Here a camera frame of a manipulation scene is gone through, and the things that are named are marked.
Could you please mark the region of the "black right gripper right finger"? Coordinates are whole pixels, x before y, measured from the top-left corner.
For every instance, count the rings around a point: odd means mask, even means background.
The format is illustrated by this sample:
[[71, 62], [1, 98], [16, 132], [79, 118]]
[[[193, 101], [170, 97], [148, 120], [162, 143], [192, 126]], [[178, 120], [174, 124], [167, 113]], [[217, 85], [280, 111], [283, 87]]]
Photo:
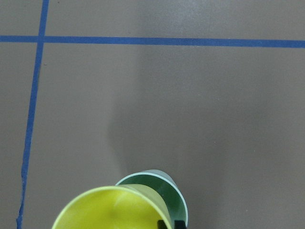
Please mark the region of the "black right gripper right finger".
[[174, 229], [186, 229], [186, 223], [183, 220], [174, 221]]

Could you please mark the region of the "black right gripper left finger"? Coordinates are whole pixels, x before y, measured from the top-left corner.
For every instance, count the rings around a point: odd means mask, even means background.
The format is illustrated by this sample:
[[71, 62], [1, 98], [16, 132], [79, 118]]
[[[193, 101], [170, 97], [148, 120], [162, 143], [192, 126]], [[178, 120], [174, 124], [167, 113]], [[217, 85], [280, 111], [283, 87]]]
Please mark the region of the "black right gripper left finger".
[[159, 220], [157, 222], [157, 229], [169, 229], [169, 227], [167, 227], [164, 220]]

